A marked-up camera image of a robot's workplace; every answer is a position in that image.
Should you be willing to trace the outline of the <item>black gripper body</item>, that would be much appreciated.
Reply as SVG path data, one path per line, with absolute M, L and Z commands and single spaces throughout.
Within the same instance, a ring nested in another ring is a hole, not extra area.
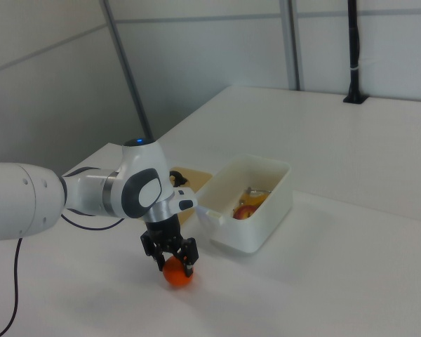
M 145 223 L 150 239 L 155 243 L 178 242 L 182 240 L 178 215 L 159 222 Z

